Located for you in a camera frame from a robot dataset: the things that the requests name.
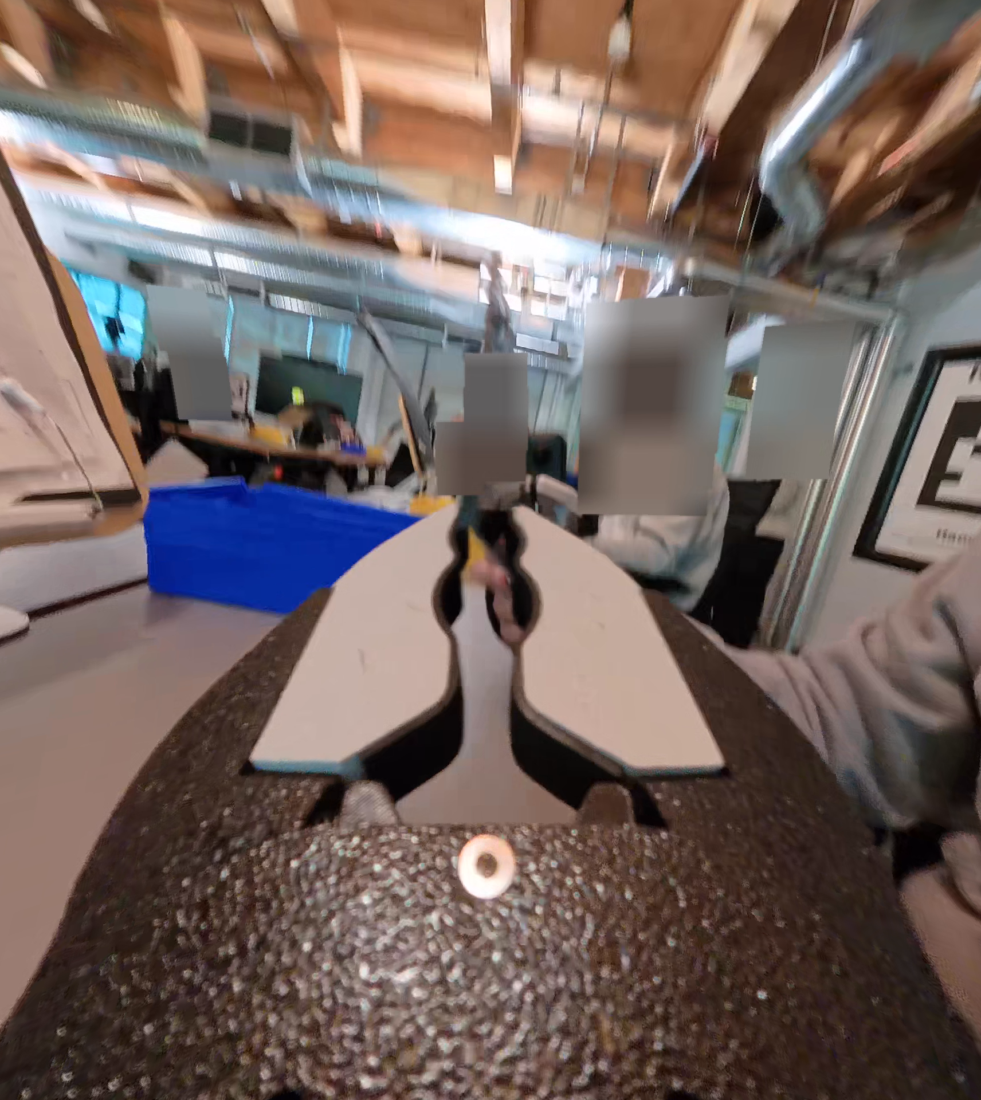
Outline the black monitor screen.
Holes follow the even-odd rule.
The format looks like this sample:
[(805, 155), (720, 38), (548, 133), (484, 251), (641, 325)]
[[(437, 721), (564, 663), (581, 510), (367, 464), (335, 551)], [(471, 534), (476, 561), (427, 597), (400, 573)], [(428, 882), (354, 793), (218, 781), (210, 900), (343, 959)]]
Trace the black monitor screen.
[(335, 365), (301, 356), (260, 358), (254, 387), (254, 414), (277, 416), (291, 405), (326, 404), (359, 421), (363, 380)]

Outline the silver elbow duct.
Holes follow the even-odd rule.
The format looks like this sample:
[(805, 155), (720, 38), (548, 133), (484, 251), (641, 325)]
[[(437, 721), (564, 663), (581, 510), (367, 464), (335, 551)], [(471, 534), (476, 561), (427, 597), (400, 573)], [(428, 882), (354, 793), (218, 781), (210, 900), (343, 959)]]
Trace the silver elbow duct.
[(825, 223), (825, 199), (812, 177), (811, 151), (871, 82), (872, 55), (868, 34), (855, 34), (841, 42), (805, 81), (767, 135), (757, 183), (775, 215), (775, 226), (760, 255), (775, 268), (811, 244)]

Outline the person's right hand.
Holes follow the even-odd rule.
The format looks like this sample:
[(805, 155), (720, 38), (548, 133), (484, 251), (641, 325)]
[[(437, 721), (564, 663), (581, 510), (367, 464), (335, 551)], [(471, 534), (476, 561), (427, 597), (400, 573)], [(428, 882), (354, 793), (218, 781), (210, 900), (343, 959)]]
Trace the person's right hand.
[(473, 566), (472, 575), (484, 585), (488, 598), (488, 615), (498, 638), (506, 646), (516, 649), (523, 639), (523, 631), (512, 612), (511, 574), (490, 556), (483, 557)]

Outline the person's right forearm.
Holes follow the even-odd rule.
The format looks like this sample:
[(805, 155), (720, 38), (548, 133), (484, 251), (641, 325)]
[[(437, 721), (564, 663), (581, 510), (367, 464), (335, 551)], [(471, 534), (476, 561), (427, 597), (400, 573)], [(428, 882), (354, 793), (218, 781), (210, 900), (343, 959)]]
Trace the person's right forearm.
[(896, 604), (800, 654), (723, 647), (811, 743), (869, 824), (932, 835), (900, 897), (981, 1046), (981, 531)]

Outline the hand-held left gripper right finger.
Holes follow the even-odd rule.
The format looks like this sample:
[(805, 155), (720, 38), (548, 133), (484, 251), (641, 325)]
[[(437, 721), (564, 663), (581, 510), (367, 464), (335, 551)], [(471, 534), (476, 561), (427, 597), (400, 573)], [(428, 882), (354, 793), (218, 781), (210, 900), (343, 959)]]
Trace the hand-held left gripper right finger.
[(565, 804), (596, 784), (649, 800), (647, 784), (721, 776), (726, 761), (652, 610), (608, 557), (525, 506), (512, 564), (531, 595), (516, 652), (511, 751)]

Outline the grey desk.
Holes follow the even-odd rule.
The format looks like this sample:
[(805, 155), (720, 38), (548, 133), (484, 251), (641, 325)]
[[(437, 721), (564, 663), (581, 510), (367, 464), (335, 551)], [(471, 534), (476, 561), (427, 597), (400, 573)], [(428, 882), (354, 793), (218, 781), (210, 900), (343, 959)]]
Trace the grey desk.
[[(465, 585), (456, 625), (464, 740), (401, 803), (410, 823), (556, 823), (507, 734), (511, 654)], [(45, 612), (0, 645), (0, 1024), (54, 937), (98, 834), (158, 743), (277, 618), (145, 585)]]

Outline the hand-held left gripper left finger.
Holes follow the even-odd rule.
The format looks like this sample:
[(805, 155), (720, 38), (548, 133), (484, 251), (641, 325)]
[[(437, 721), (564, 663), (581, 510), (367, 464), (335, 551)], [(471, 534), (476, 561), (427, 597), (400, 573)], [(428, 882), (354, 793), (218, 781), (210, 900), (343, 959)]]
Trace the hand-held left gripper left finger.
[(400, 800), (456, 759), (456, 504), (415, 520), (326, 593), (254, 771), (371, 781)]

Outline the blue storage bin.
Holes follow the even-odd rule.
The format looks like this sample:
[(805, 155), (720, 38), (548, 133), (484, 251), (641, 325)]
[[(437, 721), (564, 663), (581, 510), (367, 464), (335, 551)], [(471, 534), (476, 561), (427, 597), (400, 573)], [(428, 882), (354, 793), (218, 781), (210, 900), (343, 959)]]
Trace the blue storage bin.
[(150, 588), (287, 614), (418, 518), (277, 483), (208, 479), (150, 492)]

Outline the chrome metal pole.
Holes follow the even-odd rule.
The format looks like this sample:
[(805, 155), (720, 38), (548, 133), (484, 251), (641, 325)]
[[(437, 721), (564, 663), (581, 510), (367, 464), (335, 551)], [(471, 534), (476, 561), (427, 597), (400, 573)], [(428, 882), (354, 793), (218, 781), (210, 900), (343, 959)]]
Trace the chrome metal pole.
[(795, 653), (811, 629), (812, 612), (826, 580), (839, 517), (866, 446), (869, 419), (906, 327), (899, 311), (893, 311), (880, 323), (866, 324), (861, 331), (844, 377), (827, 476), (811, 482), (781, 562), (778, 585), (763, 604), (759, 639), (771, 649)]

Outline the framed marker poster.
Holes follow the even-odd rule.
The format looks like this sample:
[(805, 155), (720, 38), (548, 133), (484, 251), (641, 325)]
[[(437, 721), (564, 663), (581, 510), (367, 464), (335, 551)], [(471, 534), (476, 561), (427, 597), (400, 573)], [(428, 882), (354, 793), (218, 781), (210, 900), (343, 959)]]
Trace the framed marker poster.
[(981, 530), (981, 343), (927, 351), (855, 557), (921, 572)]

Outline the long silver ventilation duct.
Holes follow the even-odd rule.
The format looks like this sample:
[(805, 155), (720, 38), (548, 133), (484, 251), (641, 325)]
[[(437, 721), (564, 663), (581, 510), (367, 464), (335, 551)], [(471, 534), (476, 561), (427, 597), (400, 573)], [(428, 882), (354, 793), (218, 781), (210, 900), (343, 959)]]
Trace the long silver ventilation duct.
[(0, 138), (179, 168), (255, 160), (286, 170), (304, 165), (291, 116), (221, 98), (203, 105), (199, 117), (189, 117), (175, 108), (111, 96), (0, 84)]

